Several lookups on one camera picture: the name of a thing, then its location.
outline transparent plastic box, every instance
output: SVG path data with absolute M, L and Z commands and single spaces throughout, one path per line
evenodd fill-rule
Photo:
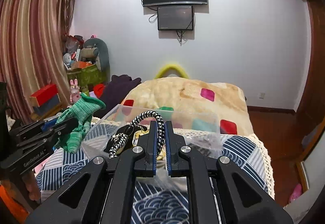
M 145 109 L 119 104 L 98 121 L 83 140 L 81 148 L 87 158 L 93 159 L 96 156 L 108 158 L 108 153 L 103 150 L 112 135 L 115 134 L 118 128 L 130 123 L 136 116 L 148 110 L 157 111 L 164 122 L 172 121 L 174 132 L 184 136 L 187 144 L 197 146 L 205 154 L 213 152 L 214 145 L 219 143 L 220 128 L 216 116 L 163 109 Z M 146 118 L 140 124 L 149 128 L 151 120 L 155 119 Z

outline pink square pattern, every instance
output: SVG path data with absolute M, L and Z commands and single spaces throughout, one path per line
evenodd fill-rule
M 201 89 L 201 96 L 212 102 L 215 100 L 215 93 L 212 90 L 206 88 Z

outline striped curtain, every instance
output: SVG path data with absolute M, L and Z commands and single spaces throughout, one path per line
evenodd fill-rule
M 47 84 L 55 83 L 61 101 L 69 102 L 62 36 L 73 5 L 66 3 L 74 0 L 0 0 L 0 81 L 8 84 L 14 117 L 24 123 L 33 112 L 29 96 Z

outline purple cloth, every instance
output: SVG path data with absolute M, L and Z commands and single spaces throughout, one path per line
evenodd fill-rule
M 141 84 L 141 78 L 132 80 L 128 75 L 113 75 L 112 81 L 105 86 L 103 94 L 99 98 L 106 104 L 106 109 L 100 109 L 94 113 L 94 117 L 102 118 L 117 104 L 121 104 L 127 94 Z

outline wooden floor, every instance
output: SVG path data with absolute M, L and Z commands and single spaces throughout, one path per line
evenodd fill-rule
M 295 167 L 297 157 L 303 149 L 303 136 L 295 115 L 248 111 L 254 133 L 264 143 L 271 157 L 275 182 L 275 201 L 281 206 L 288 204 L 289 196 L 299 183 Z

